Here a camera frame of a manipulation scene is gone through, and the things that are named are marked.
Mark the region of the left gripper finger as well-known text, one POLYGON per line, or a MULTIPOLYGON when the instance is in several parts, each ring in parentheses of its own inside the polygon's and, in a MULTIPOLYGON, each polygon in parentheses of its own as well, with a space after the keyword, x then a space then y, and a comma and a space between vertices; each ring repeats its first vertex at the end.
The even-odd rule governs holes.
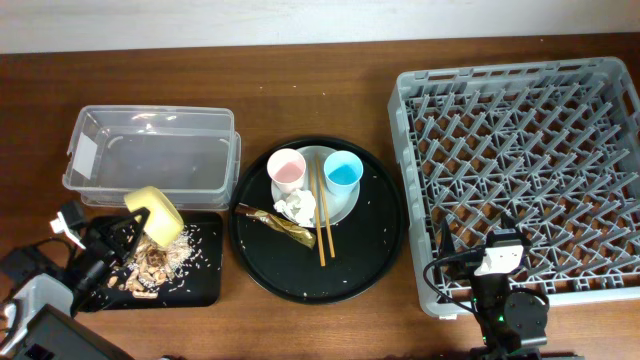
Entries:
POLYGON ((74 259, 74 314, 136 308, 141 302, 126 289, 136 242, 91 242, 74 259))
POLYGON ((112 236, 120 230, 131 230, 133 237, 137 238, 144 232, 149 216, 150 211, 145 207, 126 215, 106 216, 98 225, 98 231, 105 236, 112 236))

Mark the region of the white tissue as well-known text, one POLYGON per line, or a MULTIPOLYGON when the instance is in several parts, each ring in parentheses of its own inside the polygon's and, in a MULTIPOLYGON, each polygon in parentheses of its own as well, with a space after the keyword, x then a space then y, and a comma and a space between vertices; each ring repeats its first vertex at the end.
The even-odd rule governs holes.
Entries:
POLYGON ((311 227, 316 210, 316 199, 311 191, 297 189, 284 200, 278 200, 274 209, 301 227, 311 227))

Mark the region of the pink plastic cup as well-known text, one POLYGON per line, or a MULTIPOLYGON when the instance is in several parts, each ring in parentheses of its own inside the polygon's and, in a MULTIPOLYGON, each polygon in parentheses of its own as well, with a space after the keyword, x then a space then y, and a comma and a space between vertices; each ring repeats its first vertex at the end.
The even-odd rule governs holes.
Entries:
POLYGON ((267 172, 276 187, 283 193, 292 193, 304 185, 306 160, 294 149, 275 151, 268 159, 267 172))

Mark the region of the grey round plate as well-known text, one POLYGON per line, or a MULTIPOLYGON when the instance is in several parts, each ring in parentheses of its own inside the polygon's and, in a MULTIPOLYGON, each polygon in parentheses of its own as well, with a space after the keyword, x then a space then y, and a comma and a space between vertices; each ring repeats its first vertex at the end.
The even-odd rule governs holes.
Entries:
MULTIPOLYGON (((315 165, 316 157, 321 162, 321 164, 324 164, 324 161, 326 160, 326 158, 329 157, 332 153, 337 151, 333 148, 326 147, 326 146, 319 146, 319 145, 305 146, 297 150, 303 155, 303 157, 307 162, 307 165, 310 165, 310 164, 315 165)), ((328 180, 324 180, 323 189, 325 192, 325 199, 328 207, 329 223, 330 225, 336 225, 340 221, 344 220, 349 215, 349 213, 355 208, 358 201, 359 193, 360 193, 360 185, 357 184, 349 194, 336 195, 331 193, 328 190, 328 188, 326 187, 327 183, 328 183, 328 180)), ((304 176, 302 190, 311 191, 310 178, 308 174, 305 174, 304 176)), ((289 196, 289 194, 282 192, 277 187, 274 181, 271 181, 271 195, 274 203, 280 200, 285 201, 286 198, 289 196)), ((325 215, 324 206, 323 206, 324 203, 322 203, 322 200, 318 200, 318 204, 319 204, 321 227, 325 227, 326 223, 324 218, 324 215, 325 215)), ((280 214, 280 215, 289 221, 295 222, 294 218, 286 214, 280 214)), ((311 221, 312 221, 311 226, 307 228, 315 227, 315 216, 312 216, 311 221)))

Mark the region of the food scraps and rice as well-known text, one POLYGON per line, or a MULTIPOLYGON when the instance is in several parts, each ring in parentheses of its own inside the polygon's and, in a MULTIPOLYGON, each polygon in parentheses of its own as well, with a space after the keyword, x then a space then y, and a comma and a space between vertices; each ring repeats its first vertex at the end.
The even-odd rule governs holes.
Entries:
POLYGON ((208 289, 219 274, 214 254, 206 254, 205 230, 187 225, 168 248, 159 247, 144 234, 128 265, 126 289, 137 299, 159 299, 161 294, 196 294, 196 282, 204 280, 208 289))

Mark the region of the blue plastic cup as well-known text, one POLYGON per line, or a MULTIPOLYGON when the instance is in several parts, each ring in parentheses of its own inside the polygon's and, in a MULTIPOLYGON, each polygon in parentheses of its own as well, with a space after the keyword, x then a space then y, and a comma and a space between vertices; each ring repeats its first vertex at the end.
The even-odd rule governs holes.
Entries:
POLYGON ((364 166, 355 153, 341 150, 326 158, 323 170, 327 189, 338 196, 349 194, 355 189, 364 173, 364 166))

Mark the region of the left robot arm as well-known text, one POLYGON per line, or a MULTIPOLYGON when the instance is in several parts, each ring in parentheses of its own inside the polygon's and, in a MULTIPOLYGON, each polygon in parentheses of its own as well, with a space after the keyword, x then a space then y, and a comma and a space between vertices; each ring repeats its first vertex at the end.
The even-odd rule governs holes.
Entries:
POLYGON ((150 217, 141 207, 90 221, 72 201, 50 221, 52 237, 5 255, 1 271, 15 288, 1 302, 1 357, 129 359, 75 316, 131 259, 150 217))

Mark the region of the yellow bowl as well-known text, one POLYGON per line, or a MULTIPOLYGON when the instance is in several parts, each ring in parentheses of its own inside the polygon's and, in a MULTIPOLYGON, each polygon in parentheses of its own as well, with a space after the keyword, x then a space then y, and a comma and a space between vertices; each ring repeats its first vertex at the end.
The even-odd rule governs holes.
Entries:
POLYGON ((149 211, 144 232, 161 248, 168 248, 184 229, 184 221, 171 201, 157 188, 147 186, 124 196, 130 212, 149 211))

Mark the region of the brown gold coffee sachet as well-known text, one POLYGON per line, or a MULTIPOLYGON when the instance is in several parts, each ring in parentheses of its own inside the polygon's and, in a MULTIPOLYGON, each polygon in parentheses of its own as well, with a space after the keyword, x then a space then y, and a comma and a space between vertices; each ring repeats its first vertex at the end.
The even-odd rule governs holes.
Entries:
POLYGON ((317 238, 315 234, 311 233, 306 228, 273 215, 267 211, 254 208, 243 203, 238 203, 234 209, 234 213, 257 220, 277 232, 284 233, 309 249, 313 249, 316 245, 317 238))

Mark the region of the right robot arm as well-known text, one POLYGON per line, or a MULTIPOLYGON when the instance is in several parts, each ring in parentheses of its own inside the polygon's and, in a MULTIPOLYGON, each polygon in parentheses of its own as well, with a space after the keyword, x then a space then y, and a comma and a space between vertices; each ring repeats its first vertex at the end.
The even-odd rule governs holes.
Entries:
POLYGON ((484 345, 470 351, 472 359, 539 359, 547 343, 550 302, 543 293, 512 288, 510 276, 524 266, 531 241, 503 214, 500 227, 486 234, 485 243, 463 252, 455 250, 446 221, 440 225, 438 264, 453 280, 471 286, 469 312, 480 326, 484 345))

